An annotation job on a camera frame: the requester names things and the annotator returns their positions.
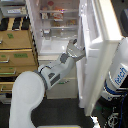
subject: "drawer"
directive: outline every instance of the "drawer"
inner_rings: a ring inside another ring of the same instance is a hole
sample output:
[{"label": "drawer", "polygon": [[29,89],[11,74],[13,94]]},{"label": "drawer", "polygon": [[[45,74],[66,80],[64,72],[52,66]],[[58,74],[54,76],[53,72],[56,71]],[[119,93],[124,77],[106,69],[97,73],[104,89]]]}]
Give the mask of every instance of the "drawer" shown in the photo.
[{"label": "drawer", "polygon": [[32,49],[0,50],[0,66],[35,65]]},{"label": "drawer", "polygon": [[14,82],[0,82],[0,93],[12,92]]},{"label": "drawer", "polygon": [[31,48],[29,30],[0,31],[0,49]]},{"label": "drawer", "polygon": [[25,6],[2,6],[1,11],[4,17],[24,17],[27,15]]},{"label": "drawer", "polygon": [[0,67],[0,77],[18,76],[25,71],[37,70],[37,66]]},{"label": "drawer", "polygon": [[52,89],[46,90],[47,99],[77,98],[77,79],[62,79]]}]

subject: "open refrigerator door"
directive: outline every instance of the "open refrigerator door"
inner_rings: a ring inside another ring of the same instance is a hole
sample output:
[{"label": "open refrigerator door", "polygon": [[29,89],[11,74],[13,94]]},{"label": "open refrigerator door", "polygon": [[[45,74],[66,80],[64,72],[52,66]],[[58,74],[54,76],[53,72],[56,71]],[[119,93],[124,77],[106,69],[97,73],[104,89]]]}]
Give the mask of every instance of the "open refrigerator door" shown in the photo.
[{"label": "open refrigerator door", "polygon": [[79,106],[90,116],[122,36],[110,0],[80,2],[82,37],[78,42],[84,43],[86,58],[77,63]]}]

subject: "wooden cabinet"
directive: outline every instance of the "wooden cabinet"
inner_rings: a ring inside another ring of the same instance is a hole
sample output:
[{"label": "wooden cabinet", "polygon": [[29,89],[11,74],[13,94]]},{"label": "wooden cabinet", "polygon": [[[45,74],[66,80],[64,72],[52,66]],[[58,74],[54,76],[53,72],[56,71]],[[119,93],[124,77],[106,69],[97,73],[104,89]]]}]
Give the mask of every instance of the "wooden cabinet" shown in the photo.
[{"label": "wooden cabinet", "polygon": [[30,30],[12,31],[13,22],[14,18],[10,18],[8,29],[0,31],[0,94],[11,93],[13,88],[15,79],[6,81],[6,78],[16,78],[22,72],[38,67]]}]

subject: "cable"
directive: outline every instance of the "cable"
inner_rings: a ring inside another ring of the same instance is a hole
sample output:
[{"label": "cable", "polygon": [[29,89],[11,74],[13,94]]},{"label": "cable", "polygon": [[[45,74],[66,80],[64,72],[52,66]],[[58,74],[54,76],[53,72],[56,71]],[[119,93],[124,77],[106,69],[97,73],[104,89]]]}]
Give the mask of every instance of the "cable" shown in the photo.
[{"label": "cable", "polygon": [[118,128],[120,128],[120,127],[121,127],[121,123],[122,123],[122,110],[123,110],[123,103],[124,103],[124,99],[125,99],[125,97],[127,96],[127,94],[128,94],[128,93],[125,93],[124,98],[123,98],[123,100],[122,100],[122,104],[121,104],[121,119],[120,119],[120,123],[119,123],[119,127],[118,127]]}]

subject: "white robot arm segment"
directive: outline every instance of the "white robot arm segment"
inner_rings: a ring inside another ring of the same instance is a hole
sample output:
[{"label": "white robot arm segment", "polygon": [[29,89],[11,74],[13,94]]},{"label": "white robot arm segment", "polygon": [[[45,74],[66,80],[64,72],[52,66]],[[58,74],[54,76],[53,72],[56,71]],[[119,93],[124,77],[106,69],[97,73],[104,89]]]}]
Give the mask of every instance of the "white robot arm segment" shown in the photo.
[{"label": "white robot arm segment", "polygon": [[75,62],[85,56],[85,51],[75,48],[73,43],[69,43],[67,52],[56,61],[41,65],[38,71],[27,71],[18,76],[12,90],[9,128],[35,128],[31,111],[41,103],[45,90],[64,78]]}]

